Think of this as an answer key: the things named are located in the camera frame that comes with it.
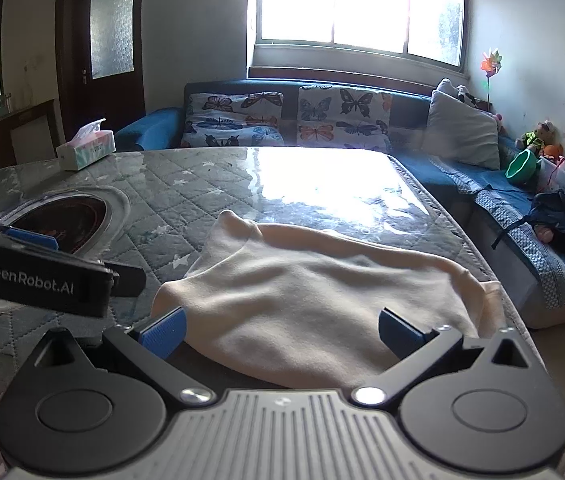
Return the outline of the plush toy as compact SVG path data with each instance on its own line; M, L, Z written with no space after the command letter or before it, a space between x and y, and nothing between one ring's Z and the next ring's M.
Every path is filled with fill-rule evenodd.
M517 139L516 148L530 150L538 158L557 160L563 156L563 146L557 142L556 128L549 120L539 122L533 131Z

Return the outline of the round induction cooktop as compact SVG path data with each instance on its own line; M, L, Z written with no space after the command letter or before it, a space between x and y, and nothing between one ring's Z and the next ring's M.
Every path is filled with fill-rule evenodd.
M55 237L60 252L98 259L122 233L127 196L113 186L52 191L0 214L0 223Z

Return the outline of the white pillow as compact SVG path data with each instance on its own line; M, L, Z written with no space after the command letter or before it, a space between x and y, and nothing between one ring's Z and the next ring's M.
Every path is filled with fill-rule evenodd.
M421 149L429 155L498 170L499 123L493 115L461 101L459 90L461 87L444 78L432 91Z

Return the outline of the blue corner sofa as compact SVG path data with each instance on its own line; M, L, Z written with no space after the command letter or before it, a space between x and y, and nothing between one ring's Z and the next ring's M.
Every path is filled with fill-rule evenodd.
M325 81L243 79L186 84L185 105L195 93L282 94L280 132L288 145L296 145L299 91L307 84ZM470 240L505 286L525 324L541 330L565 323L565 252L541 247L529 229L506 234L501 248L491 248L501 228L506 228L531 210L533 197L558 188L545 185L548 170L539 170L522 185L506 181L505 172L481 169L461 162L436 159L415 150L428 115L430 99L419 94L389 92L393 98L389 128L390 155L409 170L428 192L459 223ZM168 107L149 113L115 133L119 151L153 151L179 148L188 119L186 108Z

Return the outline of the green plastic bowl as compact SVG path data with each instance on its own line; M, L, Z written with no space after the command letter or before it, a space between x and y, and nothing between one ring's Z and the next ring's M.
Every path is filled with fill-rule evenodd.
M534 177L537 166L537 155L533 151L523 150L508 165L505 178L512 185L524 185Z

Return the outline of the tissue box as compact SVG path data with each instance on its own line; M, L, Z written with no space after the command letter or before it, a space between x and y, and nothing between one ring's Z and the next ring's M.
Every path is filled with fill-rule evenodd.
M101 118L84 125L71 141L58 146L62 170L80 171L115 152L113 131L101 128L105 121Z

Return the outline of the left butterfly cushion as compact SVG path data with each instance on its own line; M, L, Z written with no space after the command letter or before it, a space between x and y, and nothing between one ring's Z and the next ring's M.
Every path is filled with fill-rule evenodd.
M279 131L284 96L193 93L188 98L181 148L283 146Z

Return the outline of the butterfly cushion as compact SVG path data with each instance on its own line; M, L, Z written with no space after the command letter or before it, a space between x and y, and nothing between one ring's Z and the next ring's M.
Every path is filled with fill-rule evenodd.
M297 144L389 154L392 104L389 92L303 86L299 90Z
M181 148L283 146L279 131L284 96L193 93L188 98Z

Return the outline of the cream knit garment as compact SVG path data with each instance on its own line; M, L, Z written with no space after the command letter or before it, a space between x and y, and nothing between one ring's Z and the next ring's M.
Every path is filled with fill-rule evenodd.
M488 337L506 323L502 287L440 256L224 211L183 278L151 312L182 308L186 341L235 372L290 388L352 388L397 357L389 309L420 328Z

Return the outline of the dark blue clothing pile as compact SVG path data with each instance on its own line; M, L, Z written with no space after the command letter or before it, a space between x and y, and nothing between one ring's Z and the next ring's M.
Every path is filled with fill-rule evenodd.
M503 229L491 247L495 249L506 234L524 224L531 226L543 244L565 253L565 192L544 192L534 196L529 212Z

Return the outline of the window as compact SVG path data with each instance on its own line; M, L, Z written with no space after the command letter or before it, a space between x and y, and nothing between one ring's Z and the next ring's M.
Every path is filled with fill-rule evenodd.
M252 63L379 72L386 58L465 62L467 0L255 0Z

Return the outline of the colourful pinwheel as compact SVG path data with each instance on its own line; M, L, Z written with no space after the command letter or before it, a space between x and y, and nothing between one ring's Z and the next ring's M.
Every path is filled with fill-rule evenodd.
M480 70L483 71L485 77L485 92L487 92L488 103L491 103L491 79L501 70L502 60L499 49L492 49L482 55Z

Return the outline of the dark wooden door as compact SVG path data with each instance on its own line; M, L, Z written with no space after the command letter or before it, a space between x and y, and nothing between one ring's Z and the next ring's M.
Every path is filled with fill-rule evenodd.
M56 0L55 47L66 140L96 119L117 132L145 115L141 0Z

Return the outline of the right butterfly cushion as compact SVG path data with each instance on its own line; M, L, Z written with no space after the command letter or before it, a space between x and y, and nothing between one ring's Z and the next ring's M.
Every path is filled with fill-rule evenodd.
M389 92L303 86L299 90L297 144L389 154L392 104Z

